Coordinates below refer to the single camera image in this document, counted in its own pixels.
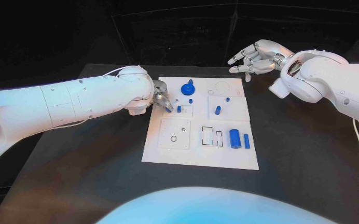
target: black table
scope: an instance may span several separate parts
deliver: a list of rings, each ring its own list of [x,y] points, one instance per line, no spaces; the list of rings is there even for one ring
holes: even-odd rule
[[[80,77],[118,65],[88,64]],[[228,68],[144,66],[158,76],[233,78]],[[1,204],[0,223],[93,223],[141,195],[207,186],[264,195],[339,223],[359,220],[359,148],[352,119],[328,100],[282,100],[278,72],[243,83],[259,170],[142,163],[151,109],[122,110],[47,131]]]

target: blurry white object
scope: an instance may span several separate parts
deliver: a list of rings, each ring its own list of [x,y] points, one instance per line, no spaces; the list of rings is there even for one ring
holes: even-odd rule
[[[96,224],[334,223],[304,209],[241,191],[186,187],[157,191],[121,205]]]
[[[228,64],[239,59],[243,65],[229,68],[229,72],[245,72],[246,81],[251,74],[281,71],[269,87],[279,98],[292,93],[303,101],[315,103],[324,97],[340,113],[359,119],[359,64],[349,64],[343,57],[324,50],[294,53],[268,40],[248,46]]]
[[[190,79],[194,93],[183,95],[180,89]],[[153,108],[142,162],[258,170],[242,80],[197,77],[160,77],[158,80],[167,85],[174,110],[168,113],[163,108]],[[239,131],[239,149],[230,148],[230,129]],[[245,149],[243,134],[249,136],[249,149]]]
[[[0,155],[24,137],[118,110],[142,114],[154,103],[171,110],[166,84],[140,66],[104,76],[0,91]]]

